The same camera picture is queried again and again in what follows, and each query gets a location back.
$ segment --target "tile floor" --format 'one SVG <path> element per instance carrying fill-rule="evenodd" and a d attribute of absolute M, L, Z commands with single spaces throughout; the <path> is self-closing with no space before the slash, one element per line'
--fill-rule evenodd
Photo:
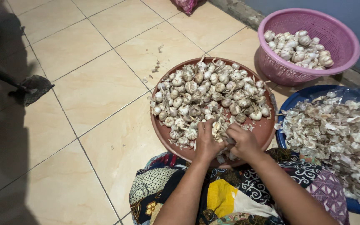
<path fill-rule="evenodd" d="M 55 84 L 22 108 L 0 82 L 0 224 L 132 224 L 134 174 L 166 151 L 148 112 L 158 79 L 203 54 L 257 69 L 256 32 L 210 3 L 191 16 L 169 0 L 0 0 L 0 7 L 0 67 Z M 304 86 L 359 84 L 357 77 L 269 85 L 280 106 Z"/>

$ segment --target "person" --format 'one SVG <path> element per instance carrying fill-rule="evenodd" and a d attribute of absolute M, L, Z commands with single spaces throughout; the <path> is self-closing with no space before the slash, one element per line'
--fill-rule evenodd
<path fill-rule="evenodd" d="M 349 224 L 330 171 L 287 149 L 263 152 L 254 134 L 234 123 L 226 133 L 236 144 L 217 143 L 214 121 L 198 123 L 192 163 L 165 152 L 137 172 L 129 196 L 134 224 Z M 224 147 L 247 164 L 210 169 Z"/>

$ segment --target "blue wall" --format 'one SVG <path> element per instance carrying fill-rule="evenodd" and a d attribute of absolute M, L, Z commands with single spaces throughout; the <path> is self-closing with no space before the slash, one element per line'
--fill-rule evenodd
<path fill-rule="evenodd" d="M 285 8 L 309 8 L 327 13 L 353 30 L 360 43 L 360 0 L 244 0 L 267 16 Z M 360 58 L 356 64 L 360 69 Z"/>

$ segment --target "hand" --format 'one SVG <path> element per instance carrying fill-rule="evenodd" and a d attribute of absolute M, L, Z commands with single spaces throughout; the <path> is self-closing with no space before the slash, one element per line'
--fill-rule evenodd
<path fill-rule="evenodd" d="M 194 161 L 210 163 L 220 150 L 226 146 L 225 142 L 217 143 L 212 136 L 212 127 L 215 119 L 198 123 L 198 135 Z"/>
<path fill-rule="evenodd" d="M 261 151 L 256 137 L 251 131 L 244 130 L 237 124 L 233 123 L 227 128 L 226 133 L 229 137 L 236 141 L 236 145 L 228 144 L 227 148 L 235 156 L 238 156 L 248 164 L 256 162 L 260 159 L 260 156 L 265 154 Z"/>

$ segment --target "purple patterned fabric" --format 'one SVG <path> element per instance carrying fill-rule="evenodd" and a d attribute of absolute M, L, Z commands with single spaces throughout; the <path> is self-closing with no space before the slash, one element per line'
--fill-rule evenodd
<path fill-rule="evenodd" d="M 334 174 L 322 169 L 306 189 L 340 224 L 349 225 L 347 202 L 343 188 Z"/>

